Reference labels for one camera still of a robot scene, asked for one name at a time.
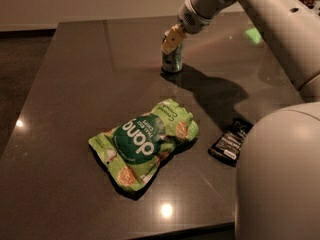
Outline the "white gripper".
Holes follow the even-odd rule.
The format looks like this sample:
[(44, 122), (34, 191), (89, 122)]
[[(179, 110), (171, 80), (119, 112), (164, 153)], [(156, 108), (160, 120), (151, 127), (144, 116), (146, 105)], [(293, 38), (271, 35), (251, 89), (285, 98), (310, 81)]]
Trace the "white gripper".
[(166, 55), (183, 43), (187, 34), (203, 31), (223, 9), (235, 3), (235, 0), (185, 0), (178, 12), (178, 24), (165, 34), (161, 45)]

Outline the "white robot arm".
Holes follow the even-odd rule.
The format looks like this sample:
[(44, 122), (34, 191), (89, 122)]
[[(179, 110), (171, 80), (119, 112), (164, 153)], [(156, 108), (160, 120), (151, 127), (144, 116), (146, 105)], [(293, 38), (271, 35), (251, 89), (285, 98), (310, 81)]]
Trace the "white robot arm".
[(169, 53), (240, 3), (303, 101), (258, 121), (237, 164), (236, 240), (320, 240), (320, 18), (299, 0), (185, 0)]

